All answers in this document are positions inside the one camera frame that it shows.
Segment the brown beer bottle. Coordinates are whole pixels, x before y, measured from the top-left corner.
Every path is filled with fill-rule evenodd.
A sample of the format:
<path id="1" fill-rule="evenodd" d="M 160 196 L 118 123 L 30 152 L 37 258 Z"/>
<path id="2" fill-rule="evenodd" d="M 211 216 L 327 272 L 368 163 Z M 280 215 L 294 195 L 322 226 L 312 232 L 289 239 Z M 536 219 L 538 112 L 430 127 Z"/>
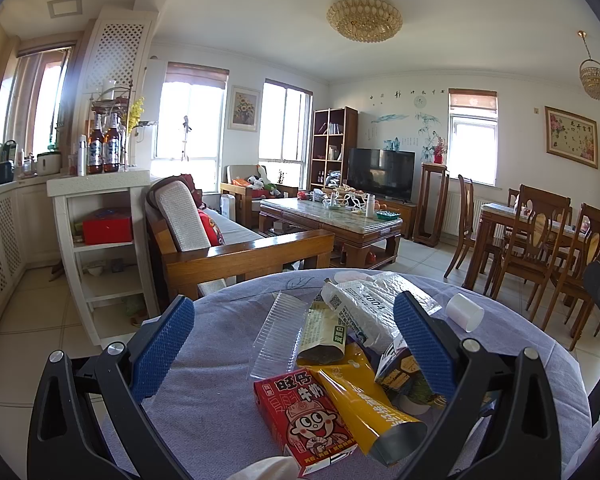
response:
<path id="1" fill-rule="evenodd" d="M 113 112 L 107 122 L 107 131 L 102 144 L 102 157 L 104 158 L 104 171 L 117 172 L 120 166 L 120 120 Z"/>
<path id="2" fill-rule="evenodd" d="M 102 118 L 95 112 L 93 125 L 87 140 L 87 173 L 101 174 L 104 170 L 104 155 L 102 154 Z"/>

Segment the white paper cup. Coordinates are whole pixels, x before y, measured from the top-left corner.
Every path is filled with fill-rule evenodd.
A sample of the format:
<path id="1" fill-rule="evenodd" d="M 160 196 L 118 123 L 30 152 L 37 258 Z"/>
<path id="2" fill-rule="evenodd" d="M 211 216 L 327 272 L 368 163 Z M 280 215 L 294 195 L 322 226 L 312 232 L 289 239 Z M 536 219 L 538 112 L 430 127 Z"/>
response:
<path id="1" fill-rule="evenodd" d="M 465 295 L 456 294 L 446 304 L 445 314 L 466 333 L 471 333 L 481 324 L 484 310 Z"/>

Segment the beige snack wrapper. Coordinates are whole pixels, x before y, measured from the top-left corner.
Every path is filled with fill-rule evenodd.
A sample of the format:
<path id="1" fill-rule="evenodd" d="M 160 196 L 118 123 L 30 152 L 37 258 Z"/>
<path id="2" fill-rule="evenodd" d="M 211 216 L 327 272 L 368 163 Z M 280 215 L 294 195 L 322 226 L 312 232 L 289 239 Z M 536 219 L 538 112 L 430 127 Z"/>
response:
<path id="1" fill-rule="evenodd" d="M 317 295 L 306 314 L 297 359 L 300 363 L 335 363 L 344 356 L 346 339 L 347 325 Z"/>

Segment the wooden coffee table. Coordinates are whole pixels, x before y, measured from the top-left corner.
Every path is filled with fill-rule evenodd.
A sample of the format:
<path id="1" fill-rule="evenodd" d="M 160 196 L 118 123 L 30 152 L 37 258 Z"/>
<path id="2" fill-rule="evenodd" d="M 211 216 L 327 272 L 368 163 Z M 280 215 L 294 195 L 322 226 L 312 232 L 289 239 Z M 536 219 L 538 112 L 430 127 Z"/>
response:
<path id="1" fill-rule="evenodd" d="M 271 229 L 274 221 L 305 230 L 322 229 L 334 234 L 339 262 L 333 266 L 379 269 L 395 263 L 402 234 L 402 219 L 367 218 L 347 209 L 329 209 L 321 203 L 281 198 L 262 200 L 259 212 L 261 232 Z"/>

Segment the framed sunflower picture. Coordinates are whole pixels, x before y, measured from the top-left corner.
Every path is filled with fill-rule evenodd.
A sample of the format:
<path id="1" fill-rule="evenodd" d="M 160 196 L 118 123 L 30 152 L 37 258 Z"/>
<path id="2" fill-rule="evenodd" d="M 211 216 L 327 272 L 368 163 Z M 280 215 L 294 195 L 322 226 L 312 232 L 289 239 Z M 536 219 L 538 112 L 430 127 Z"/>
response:
<path id="1" fill-rule="evenodd" d="M 230 90 L 228 128 L 257 132 L 259 129 L 261 92 L 256 89 L 233 86 Z"/>

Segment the wooden dining chair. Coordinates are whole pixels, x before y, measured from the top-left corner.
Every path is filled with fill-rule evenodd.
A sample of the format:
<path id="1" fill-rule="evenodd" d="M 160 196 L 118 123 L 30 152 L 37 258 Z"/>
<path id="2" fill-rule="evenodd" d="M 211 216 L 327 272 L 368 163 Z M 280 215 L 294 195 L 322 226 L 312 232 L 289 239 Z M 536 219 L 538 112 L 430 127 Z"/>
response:
<path id="1" fill-rule="evenodd" d="M 524 184 L 519 187 L 512 232 L 505 245 L 491 298 L 498 298 L 506 274 L 531 282 L 533 288 L 527 306 L 530 321 L 539 310 L 550 274 L 554 271 L 570 203 L 567 196 Z"/>
<path id="2" fill-rule="evenodd" d="M 583 203 L 565 263 L 550 274 L 554 292 L 541 326 L 542 330 L 546 329 L 560 295 L 573 299 L 567 318 L 581 300 L 582 307 L 571 327 L 570 351 L 576 346 L 593 310 L 593 299 L 585 290 L 583 280 L 586 267 L 594 262 L 600 263 L 600 209 Z"/>
<path id="3" fill-rule="evenodd" d="M 466 179 L 461 174 L 458 176 L 460 184 L 460 220 L 458 220 L 458 241 L 454 255 L 446 268 L 444 277 L 447 278 L 453 269 L 458 269 L 468 254 L 468 250 L 475 247 L 476 236 L 474 233 L 474 184 L 471 179 Z M 480 273 L 484 272 L 489 257 L 492 257 L 492 263 L 489 274 L 486 277 L 486 286 L 483 293 L 486 294 L 494 278 L 498 276 L 501 270 L 501 260 L 503 252 L 503 243 L 496 238 L 492 238 L 486 243 L 486 249 L 482 253 L 482 263 Z"/>

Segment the framed floral picture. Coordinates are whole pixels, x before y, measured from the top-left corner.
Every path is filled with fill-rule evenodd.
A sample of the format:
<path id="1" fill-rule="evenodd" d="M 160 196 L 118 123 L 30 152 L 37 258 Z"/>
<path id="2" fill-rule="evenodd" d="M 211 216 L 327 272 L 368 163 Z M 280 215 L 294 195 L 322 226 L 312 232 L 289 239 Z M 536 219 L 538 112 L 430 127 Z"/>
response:
<path id="1" fill-rule="evenodd" d="M 544 110 L 547 153 L 597 169 L 597 122 L 555 107 Z"/>

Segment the red cushion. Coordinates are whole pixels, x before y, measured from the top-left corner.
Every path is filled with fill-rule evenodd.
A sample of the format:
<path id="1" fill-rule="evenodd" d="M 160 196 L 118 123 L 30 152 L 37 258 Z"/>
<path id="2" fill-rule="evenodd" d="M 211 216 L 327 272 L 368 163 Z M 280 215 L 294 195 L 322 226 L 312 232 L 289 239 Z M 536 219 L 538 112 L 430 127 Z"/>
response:
<path id="1" fill-rule="evenodd" d="M 224 244 L 224 237 L 218 224 L 203 210 L 198 211 L 198 214 L 209 244 L 212 247 L 222 246 Z"/>

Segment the large red milk carton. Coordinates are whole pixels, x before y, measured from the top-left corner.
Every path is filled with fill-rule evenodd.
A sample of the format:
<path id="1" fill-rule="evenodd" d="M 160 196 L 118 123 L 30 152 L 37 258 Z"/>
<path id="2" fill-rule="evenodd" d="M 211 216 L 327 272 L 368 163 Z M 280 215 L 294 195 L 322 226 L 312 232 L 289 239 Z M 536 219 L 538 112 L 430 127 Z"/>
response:
<path id="1" fill-rule="evenodd" d="M 262 418 L 299 474 L 320 471 L 358 448 L 326 390 L 306 368 L 258 380 L 253 392 Z"/>

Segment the black flat television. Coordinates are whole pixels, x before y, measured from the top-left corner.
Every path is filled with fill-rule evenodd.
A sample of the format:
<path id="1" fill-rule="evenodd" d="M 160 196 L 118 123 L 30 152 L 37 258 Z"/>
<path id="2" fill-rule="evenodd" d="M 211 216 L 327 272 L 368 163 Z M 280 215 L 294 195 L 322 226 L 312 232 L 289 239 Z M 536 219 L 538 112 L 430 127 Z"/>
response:
<path id="1" fill-rule="evenodd" d="M 347 185 L 357 190 L 409 202 L 414 182 L 413 152 L 351 148 Z"/>

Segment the tall wooden plant stand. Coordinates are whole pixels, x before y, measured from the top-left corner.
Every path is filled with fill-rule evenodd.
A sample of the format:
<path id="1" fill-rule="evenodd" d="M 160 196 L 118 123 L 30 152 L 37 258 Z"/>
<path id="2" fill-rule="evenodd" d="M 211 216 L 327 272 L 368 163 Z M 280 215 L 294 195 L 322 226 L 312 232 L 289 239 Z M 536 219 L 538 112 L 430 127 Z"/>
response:
<path id="1" fill-rule="evenodd" d="M 440 242 L 449 178 L 445 164 L 422 163 L 413 232 L 413 240 L 416 243 L 434 247 Z"/>

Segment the red box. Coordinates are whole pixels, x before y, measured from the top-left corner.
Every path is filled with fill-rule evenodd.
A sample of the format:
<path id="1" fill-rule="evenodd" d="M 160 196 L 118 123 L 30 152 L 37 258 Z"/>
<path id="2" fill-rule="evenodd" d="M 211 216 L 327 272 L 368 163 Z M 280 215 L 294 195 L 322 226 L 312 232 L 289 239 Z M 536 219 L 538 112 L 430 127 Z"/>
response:
<path id="1" fill-rule="evenodd" d="M 129 243 L 133 240 L 129 208 L 104 208 L 94 211 L 82 221 L 85 245 Z"/>

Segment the yellow snack wrapper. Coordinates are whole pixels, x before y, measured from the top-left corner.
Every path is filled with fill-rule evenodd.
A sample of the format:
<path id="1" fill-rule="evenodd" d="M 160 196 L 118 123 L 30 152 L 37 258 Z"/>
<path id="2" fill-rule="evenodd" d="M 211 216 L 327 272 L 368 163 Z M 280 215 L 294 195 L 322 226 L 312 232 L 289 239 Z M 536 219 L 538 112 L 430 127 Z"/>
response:
<path id="1" fill-rule="evenodd" d="M 362 453 L 384 466 L 411 455 L 427 434 L 421 420 L 395 408 L 375 382 L 375 372 L 354 342 L 332 364 L 309 365 L 348 427 Z"/>

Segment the clear plastic tray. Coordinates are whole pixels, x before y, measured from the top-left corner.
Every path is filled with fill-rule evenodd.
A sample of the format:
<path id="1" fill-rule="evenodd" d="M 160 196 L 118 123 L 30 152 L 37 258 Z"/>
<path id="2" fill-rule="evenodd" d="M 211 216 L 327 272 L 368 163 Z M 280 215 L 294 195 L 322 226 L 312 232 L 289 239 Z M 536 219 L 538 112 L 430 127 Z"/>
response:
<path id="1" fill-rule="evenodd" d="M 279 292 L 252 345 L 249 377 L 263 380 L 296 368 L 309 305 Z"/>

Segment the white shelf unit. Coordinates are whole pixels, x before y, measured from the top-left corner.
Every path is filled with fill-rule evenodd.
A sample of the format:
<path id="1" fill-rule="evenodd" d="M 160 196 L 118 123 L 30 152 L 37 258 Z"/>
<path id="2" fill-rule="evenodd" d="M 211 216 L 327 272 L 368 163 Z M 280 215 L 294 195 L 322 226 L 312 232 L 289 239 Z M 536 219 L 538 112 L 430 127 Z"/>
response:
<path id="1" fill-rule="evenodd" d="M 144 211 L 149 183 L 149 172 L 139 169 L 46 183 L 70 292 L 95 346 L 129 340 L 136 331 L 132 318 L 159 313 Z M 132 242 L 84 244 L 83 219 L 104 208 L 129 208 Z"/>

